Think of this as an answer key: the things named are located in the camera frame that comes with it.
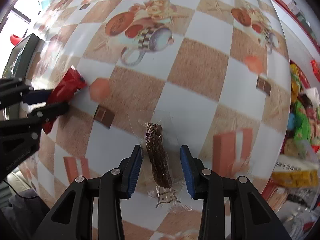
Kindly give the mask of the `clear dark jerky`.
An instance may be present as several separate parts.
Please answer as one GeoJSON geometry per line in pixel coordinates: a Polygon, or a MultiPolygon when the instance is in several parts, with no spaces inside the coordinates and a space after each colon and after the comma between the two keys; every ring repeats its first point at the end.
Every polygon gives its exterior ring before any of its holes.
{"type": "Polygon", "coordinates": [[[156,209],[169,213],[191,211],[182,199],[186,189],[180,145],[170,114],[159,110],[128,113],[129,123],[142,151],[136,190],[146,194],[156,209]]]}

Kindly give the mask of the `red snack packet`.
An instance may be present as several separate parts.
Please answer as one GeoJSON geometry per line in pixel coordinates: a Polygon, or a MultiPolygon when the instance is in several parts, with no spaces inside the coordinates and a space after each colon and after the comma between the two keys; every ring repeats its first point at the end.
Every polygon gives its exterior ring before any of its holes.
{"type": "MultiPolygon", "coordinates": [[[[72,100],[74,94],[79,92],[87,86],[86,81],[80,75],[80,73],[74,68],[68,68],[62,80],[53,89],[51,95],[49,96],[46,105],[58,102],[68,102],[72,100]]],[[[49,134],[53,128],[54,122],[48,122],[42,124],[42,129],[46,134],[49,134]]]]}

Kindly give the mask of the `patterned checkered tablecloth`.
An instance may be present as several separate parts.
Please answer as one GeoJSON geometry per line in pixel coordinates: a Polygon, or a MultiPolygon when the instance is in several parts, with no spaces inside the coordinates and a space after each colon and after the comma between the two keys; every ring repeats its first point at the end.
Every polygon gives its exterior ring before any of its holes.
{"type": "Polygon", "coordinates": [[[32,24],[27,80],[54,88],[69,67],[87,87],[21,165],[54,205],[77,175],[128,157],[140,121],[160,122],[206,168],[218,160],[262,190],[290,108],[286,41],[271,0],[53,0],[32,24]]]}

